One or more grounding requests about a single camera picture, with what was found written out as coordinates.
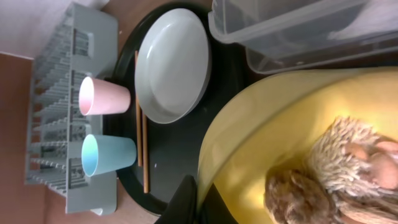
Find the peanut shells and rice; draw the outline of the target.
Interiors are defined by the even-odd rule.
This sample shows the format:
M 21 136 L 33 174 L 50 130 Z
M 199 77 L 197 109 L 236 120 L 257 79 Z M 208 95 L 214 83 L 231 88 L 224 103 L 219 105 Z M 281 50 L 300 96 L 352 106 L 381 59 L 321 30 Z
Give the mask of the peanut shells and rice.
M 276 223 L 397 223 L 397 141 L 337 117 L 301 168 L 267 173 L 264 208 Z

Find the blue plastic cup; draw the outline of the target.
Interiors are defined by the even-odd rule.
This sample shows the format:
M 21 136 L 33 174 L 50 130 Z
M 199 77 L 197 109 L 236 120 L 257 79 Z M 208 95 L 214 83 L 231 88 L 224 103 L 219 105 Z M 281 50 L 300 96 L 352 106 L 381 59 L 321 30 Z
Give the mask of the blue plastic cup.
M 130 138 L 89 134 L 81 148 L 81 163 L 88 177 L 132 166 L 136 159 L 136 145 Z

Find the yellow bowl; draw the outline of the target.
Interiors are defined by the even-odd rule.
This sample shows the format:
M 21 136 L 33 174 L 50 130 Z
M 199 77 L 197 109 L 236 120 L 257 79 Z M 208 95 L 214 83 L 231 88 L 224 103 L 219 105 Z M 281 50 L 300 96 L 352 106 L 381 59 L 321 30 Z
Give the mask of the yellow bowl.
M 197 211 L 212 184 L 238 223 L 271 223 L 266 173 L 298 167 L 338 116 L 397 137 L 397 68 L 302 70 L 264 78 L 236 95 L 208 128 L 198 162 Z

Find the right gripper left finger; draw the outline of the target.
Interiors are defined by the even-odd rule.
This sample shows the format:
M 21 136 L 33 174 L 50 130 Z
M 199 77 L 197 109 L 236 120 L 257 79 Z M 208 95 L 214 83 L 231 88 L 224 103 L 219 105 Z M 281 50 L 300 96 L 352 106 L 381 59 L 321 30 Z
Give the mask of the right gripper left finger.
M 180 183 L 165 212 L 155 224 L 191 224 L 195 219 L 197 184 L 191 175 Z

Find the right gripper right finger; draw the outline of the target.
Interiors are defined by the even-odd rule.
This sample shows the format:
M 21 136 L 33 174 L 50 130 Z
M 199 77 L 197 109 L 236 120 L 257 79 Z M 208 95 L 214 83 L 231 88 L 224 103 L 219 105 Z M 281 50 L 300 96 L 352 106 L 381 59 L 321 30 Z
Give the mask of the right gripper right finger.
M 214 184 L 211 185 L 201 206 L 202 224 L 238 224 L 230 214 Z

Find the pink plastic cup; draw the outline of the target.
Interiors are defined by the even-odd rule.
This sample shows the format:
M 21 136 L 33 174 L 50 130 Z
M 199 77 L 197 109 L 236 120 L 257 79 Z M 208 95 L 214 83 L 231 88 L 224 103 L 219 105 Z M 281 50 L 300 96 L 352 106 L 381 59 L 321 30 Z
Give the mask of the pink plastic cup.
M 119 114 L 128 110 L 131 94 L 123 86 L 86 77 L 80 85 L 78 104 L 84 116 Z

